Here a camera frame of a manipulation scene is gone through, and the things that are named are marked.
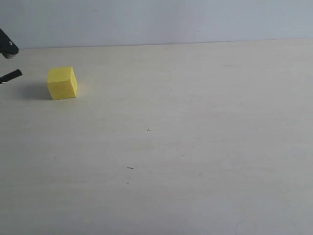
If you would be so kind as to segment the yellow foam cube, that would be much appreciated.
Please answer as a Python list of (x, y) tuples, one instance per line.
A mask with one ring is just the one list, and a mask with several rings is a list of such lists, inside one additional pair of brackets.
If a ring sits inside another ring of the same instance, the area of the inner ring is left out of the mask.
[(78, 83), (73, 67), (52, 68), (48, 72), (47, 87), (53, 100), (75, 98)]

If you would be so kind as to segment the black and white whiteboard marker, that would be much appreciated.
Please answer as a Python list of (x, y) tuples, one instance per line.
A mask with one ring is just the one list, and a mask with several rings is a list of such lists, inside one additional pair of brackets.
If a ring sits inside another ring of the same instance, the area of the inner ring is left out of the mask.
[(19, 76), (22, 76), (22, 72), (20, 69), (14, 70), (8, 74), (5, 74), (3, 76), (0, 77), (0, 84), (4, 84), (8, 81), (11, 81)]

